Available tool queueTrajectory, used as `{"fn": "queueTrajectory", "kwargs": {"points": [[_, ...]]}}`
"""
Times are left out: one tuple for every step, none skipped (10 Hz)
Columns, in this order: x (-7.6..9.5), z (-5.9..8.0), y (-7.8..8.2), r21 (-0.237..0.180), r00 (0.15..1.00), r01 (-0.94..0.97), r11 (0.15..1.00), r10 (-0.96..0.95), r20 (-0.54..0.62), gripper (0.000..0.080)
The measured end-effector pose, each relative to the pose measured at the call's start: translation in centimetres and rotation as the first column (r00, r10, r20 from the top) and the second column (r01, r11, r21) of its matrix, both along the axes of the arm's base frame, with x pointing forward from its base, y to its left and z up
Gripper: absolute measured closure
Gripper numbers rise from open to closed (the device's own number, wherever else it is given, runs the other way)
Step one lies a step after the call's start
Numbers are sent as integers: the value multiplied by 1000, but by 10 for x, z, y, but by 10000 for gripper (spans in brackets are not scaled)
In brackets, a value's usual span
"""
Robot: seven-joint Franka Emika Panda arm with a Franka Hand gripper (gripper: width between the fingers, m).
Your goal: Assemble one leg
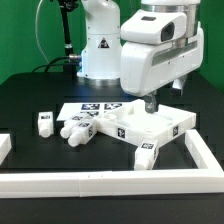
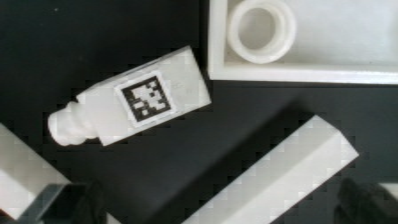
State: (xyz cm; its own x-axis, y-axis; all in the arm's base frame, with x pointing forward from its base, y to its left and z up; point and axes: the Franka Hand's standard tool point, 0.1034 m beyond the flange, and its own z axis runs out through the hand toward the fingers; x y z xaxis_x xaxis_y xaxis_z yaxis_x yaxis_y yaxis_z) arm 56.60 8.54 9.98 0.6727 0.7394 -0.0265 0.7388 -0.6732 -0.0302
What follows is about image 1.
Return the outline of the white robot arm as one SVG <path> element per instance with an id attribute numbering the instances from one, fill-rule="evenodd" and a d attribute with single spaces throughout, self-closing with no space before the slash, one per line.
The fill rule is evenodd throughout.
<path id="1" fill-rule="evenodd" d="M 187 75 L 203 60 L 204 33 L 198 20 L 201 0 L 141 0 L 125 23 L 113 0 L 81 0 L 87 44 L 78 77 L 92 85 L 119 84 L 141 97 L 145 110 L 158 110 L 156 92 L 169 84 L 182 95 Z"/>

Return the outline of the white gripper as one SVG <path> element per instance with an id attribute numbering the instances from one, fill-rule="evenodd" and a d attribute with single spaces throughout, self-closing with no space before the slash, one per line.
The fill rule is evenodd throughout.
<path id="1" fill-rule="evenodd" d="M 172 42 L 157 46 L 126 42 L 121 52 L 121 87 L 134 96 L 146 95 L 145 111 L 153 114 L 156 98 L 148 93 L 172 81 L 173 89 L 182 90 L 187 81 L 186 74 L 200 67 L 203 50 L 204 33 L 201 28 L 183 48 L 173 48 Z"/>

